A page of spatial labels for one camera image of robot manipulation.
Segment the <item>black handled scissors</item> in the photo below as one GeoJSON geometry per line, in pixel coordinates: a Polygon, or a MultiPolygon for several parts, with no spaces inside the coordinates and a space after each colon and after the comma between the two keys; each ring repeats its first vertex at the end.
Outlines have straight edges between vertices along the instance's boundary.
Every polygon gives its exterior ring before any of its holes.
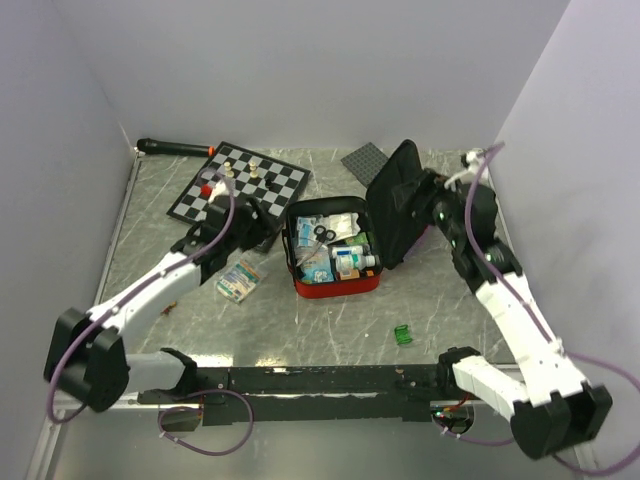
{"type": "Polygon", "coordinates": [[[316,236],[315,243],[310,247],[310,250],[299,259],[298,263],[307,261],[310,257],[315,255],[323,245],[331,243],[336,239],[336,232],[323,225],[316,225],[313,233],[316,236]]]}

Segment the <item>blue cotton swab bag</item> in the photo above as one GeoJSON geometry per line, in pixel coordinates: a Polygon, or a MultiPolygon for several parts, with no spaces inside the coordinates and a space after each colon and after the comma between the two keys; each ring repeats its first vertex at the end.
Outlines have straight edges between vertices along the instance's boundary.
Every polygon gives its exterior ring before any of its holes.
{"type": "Polygon", "coordinates": [[[305,284],[320,284],[334,281],[328,244],[336,233],[326,227],[319,218],[297,219],[296,266],[305,284]]]}

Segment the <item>red black medicine bag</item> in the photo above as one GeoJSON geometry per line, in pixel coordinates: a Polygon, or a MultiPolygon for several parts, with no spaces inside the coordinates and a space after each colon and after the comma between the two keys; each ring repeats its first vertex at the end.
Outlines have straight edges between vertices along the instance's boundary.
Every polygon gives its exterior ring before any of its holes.
{"type": "Polygon", "coordinates": [[[399,265],[427,222],[411,189],[426,178],[417,145],[403,141],[365,195],[297,201],[285,210],[282,242],[296,293],[306,299],[360,294],[399,265]]]}

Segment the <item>white blue mask packet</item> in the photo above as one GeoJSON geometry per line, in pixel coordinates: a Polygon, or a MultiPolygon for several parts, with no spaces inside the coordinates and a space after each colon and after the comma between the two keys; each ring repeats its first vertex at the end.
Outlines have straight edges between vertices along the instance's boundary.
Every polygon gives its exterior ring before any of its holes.
{"type": "Polygon", "coordinates": [[[348,212],[323,216],[320,223],[328,229],[336,232],[334,241],[344,240],[360,233],[361,227],[358,224],[359,214],[348,212]]]}

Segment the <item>small green box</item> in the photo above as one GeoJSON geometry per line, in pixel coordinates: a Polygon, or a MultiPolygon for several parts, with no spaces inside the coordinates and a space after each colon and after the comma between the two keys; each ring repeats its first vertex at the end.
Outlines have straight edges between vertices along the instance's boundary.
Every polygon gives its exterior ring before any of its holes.
{"type": "Polygon", "coordinates": [[[370,243],[368,233],[360,232],[355,236],[348,237],[345,239],[345,244],[349,246],[362,246],[368,245],[370,243]]]}

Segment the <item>white medicine bottle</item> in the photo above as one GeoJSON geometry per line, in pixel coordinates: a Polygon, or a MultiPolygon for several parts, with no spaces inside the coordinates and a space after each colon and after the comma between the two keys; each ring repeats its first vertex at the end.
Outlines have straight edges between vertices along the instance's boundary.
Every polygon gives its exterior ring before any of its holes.
{"type": "Polygon", "coordinates": [[[375,255],[348,254],[338,255],[335,258],[335,265],[338,271],[364,270],[379,264],[379,259],[375,255]]]}

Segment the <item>brown medicine bottle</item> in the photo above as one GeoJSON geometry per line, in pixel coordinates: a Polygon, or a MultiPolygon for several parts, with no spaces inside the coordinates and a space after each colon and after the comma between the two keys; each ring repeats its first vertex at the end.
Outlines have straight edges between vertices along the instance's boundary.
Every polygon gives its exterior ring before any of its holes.
{"type": "Polygon", "coordinates": [[[373,268],[366,268],[362,270],[349,269],[349,270],[339,271],[337,273],[337,276],[340,281],[350,281],[350,280],[376,277],[377,272],[373,268]]]}

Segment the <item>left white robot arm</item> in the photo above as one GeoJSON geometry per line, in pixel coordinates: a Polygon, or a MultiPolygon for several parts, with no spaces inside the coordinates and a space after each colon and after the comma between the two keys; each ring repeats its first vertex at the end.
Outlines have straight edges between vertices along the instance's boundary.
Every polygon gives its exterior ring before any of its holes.
{"type": "Polygon", "coordinates": [[[277,233],[275,216],[253,197],[222,194],[147,274],[108,301],[82,312],[70,308],[56,321],[43,376],[96,413],[123,394],[163,390],[184,402],[197,390],[198,367],[171,348],[153,354],[127,353],[171,303],[199,288],[226,266],[237,249],[246,251],[277,233]]]}

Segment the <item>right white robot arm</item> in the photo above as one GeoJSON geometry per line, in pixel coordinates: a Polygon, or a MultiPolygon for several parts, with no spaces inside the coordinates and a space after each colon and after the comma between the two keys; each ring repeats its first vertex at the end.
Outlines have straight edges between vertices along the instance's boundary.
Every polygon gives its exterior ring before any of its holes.
{"type": "Polygon", "coordinates": [[[522,266],[496,231],[495,192],[461,182],[448,189],[446,180],[427,169],[392,187],[395,207],[447,239],[455,270],[497,325],[522,378],[508,376],[471,347],[452,347],[438,358],[439,392],[452,399],[468,394],[491,406],[531,459],[593,440],[611,395],[590,384],[543,318],[522,266]]]}

